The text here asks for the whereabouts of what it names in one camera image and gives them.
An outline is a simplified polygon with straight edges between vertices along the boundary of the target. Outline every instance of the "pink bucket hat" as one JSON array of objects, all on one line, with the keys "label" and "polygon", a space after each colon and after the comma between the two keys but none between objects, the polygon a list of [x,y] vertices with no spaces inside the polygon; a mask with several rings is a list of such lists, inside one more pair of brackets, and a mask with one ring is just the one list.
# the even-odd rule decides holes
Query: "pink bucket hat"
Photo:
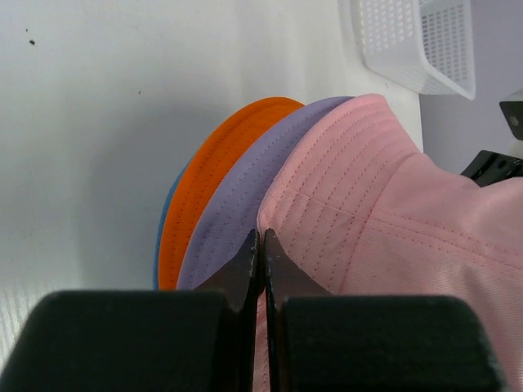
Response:
[{"label": "pink bucket hat", "polygon": [[[347,101],[300,141],[258,229],[334,294],[444,294],[478,314],[523,390],[523,180],[479,188],[418,151],[381,96]],[[255,390],[268,390],[263,325]]]}]

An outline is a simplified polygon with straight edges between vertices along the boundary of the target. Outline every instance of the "gray background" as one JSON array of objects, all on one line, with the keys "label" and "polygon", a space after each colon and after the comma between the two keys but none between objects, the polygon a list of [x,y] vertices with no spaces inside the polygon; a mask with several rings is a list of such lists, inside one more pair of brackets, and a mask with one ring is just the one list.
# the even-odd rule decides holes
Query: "gray background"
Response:
[{"label": "gray background", "polygon": [[513,136],[498,103],[523,87],[523,1],[472,0],[476,99],[420,96],[425,152],[461,172],[481,149],[506,153]]}]

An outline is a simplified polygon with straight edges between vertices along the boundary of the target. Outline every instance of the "stack of hats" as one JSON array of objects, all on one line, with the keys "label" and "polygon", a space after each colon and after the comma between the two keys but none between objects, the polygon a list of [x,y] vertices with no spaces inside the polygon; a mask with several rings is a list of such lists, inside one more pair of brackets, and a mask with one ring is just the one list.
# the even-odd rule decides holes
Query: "stack of hats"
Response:
[{"label": "stack of hats", "polygon": [[[451,295],[523,390],[523,180],[479,188],[422,154],[382,96],[271,97],[218,127],[169,192],[154,285],[192,289],[274,229],[333,294]],[[268,390],[264,304],[253,389]]]}]

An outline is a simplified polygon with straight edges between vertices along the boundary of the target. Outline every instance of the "orange hat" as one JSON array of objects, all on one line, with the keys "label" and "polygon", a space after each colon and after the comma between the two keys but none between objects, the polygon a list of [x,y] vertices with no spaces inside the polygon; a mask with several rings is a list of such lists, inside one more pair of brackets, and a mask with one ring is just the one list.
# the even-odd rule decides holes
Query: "orange hat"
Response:
[{"label": "orange hat", "polygon": [[220,125],[191,159],[172,196],[159,249],[159,288],[177,286],[190,236],[208,200],[236,161],[269,128],[303,104],[271,97],[245,106]]}]

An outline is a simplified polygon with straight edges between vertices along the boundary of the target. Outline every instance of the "white basket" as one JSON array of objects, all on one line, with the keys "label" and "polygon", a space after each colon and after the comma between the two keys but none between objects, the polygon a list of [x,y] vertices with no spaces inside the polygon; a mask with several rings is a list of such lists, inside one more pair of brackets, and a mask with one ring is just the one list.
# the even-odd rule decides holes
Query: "white basket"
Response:
[{"label": "white basket", "polygon": [[365,64],[421,94],[476,95],[470,0],[358,0]]}]

